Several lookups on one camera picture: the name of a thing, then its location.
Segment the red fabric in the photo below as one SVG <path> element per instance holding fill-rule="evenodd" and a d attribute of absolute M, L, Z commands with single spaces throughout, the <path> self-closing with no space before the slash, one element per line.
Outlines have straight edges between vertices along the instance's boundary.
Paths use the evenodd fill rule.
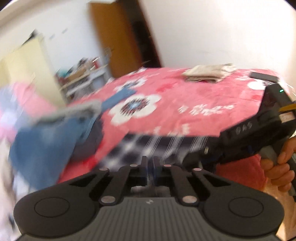
<path fill-rule="evenodd" d="M 107 84 L 98 92 L 79 101 L 106 100 L 116 93 L 118 86 L 127 81 L 146 80 L 142 86 L 133 86 L 136 95 L 157 94 L 161 99 L 157 108 L 148 116 L 132 117 L 125 123 L 114 125 L 113 115 L 106 111 L 104 138 L 96 155 L 81 163 L 69 164 L 61 181 L 89 172 L 128 132 L 157 135 L 216 135 L 258 111 L 263 90 L 253 90 L 248 83 L 251 71 L 277 75 L 270 70 L 240 69 L 217 84 L 185 82 L 182 73 L 186 69 L 147 69 L 140 73 L 123 76 Z M 261 190 L 265 185 L 264 173 L 258 156 L 220 165 L 217 174 L 243 185 Z"/>

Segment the yellow strap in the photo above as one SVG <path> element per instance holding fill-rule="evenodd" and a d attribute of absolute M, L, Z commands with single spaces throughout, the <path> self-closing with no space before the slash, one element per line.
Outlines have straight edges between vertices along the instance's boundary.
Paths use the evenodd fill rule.
<path fill-rule="evenodd" d="M 286 112 L 289 110 L 296 110 L 296 104 L 290 104 L 290 105 L 286 105 L 282 108 L 279 109 L 279 112 Z"/>

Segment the cream wardrobe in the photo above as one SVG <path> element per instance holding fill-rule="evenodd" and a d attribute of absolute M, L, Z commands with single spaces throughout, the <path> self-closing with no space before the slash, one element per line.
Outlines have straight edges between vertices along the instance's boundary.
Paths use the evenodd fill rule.
<path fill-rule="evenodd" d="M 65 106 L 41 36 L 30 40 L 0 60 L 0 87 L 18 81 L 34 84 L 40 96 L 57 107 Z"/>

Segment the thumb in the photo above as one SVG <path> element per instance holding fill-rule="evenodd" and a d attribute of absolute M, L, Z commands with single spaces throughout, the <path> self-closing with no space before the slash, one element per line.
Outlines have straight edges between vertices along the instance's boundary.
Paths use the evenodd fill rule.
<path fill-rule="evenodd" d="M 281 154 L 278 157 L 278 164 L 286 163 L 292 157 L 295 149 L 296 149 L 296 138 L 293 137 L 284 143 L 281 149 Z"/>

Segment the finger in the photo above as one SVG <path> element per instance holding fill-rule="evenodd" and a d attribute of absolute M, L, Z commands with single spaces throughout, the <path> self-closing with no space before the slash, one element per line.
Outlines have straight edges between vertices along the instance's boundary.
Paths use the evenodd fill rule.
<path fill-rule="evenodd" d="M 278 190 L 280 192 L 287 192 L 287 191 L 289 191 L 291 189 L 291 187 L 292 187 L 292 183 L 289 183 L 289 184 L 287 184 L 285 186 L 279 186 Z"/>
<path fill-rule="evenodd" d="M 288 171 L 285 175 L 280 178 L 271 180 L 272 185 L 275 186 L 285 186 L 290 183 L 295 177 L 294 171 Z"/>
<path fill-rule="evenodd" d="M 289 164 L 285 163 L 282 165 L 277 165 L 272 169 L 265 171 L 265 176 L 270 179 L 277 179 L 285 175 L 290 170 Z"/>
<path fill-rule="evenodd" d="M 293 155 L 294 151 L 296 149 L 296 138 L 290 138 L 289 140 L 287 140 L 282 149 L 281 152 L 285 152 L 286 154 L 283 154 L 284 158 L 281 157 L 281 159 L 278 159 L 278 163 L 279 164 L 283 164 L 286 163 Z"/>
<path fill-rule="evenodd" d="M 270 170 L 271 168 L 274 167 L 274 163 L 269 159 L 261 159 L 260 160 L 260 165 L 261 165 L 261 168 L 264 171 L 268 171 L 268 170 Z"/>

